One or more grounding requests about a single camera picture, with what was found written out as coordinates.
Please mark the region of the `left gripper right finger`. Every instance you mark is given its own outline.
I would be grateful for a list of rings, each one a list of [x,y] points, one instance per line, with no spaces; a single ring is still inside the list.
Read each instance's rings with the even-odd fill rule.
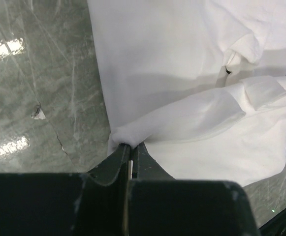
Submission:
[[[148,153],[144,143],[140,143],[132,152],[132,178],[143,180],[174,180]]]

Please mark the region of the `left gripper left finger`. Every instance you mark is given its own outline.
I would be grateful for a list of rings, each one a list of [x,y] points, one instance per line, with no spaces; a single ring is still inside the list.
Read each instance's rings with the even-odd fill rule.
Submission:
[[[130,158],[130,146],[120,144],[116,150],[87,173],[102,186],[111,185],[118,178],[123,165],[127,167]]]

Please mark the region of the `white polo shirt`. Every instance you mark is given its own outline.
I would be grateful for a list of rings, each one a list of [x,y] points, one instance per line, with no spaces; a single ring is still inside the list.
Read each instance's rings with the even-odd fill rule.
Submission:
[[[90,0],[111,133],[176,179],[286,165],[286,0]]]

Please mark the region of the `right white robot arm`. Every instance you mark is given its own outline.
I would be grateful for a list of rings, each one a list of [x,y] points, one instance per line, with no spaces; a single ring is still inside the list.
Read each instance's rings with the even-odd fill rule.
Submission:
[[[286,236],[286,208],[260,227],[262,236]]]

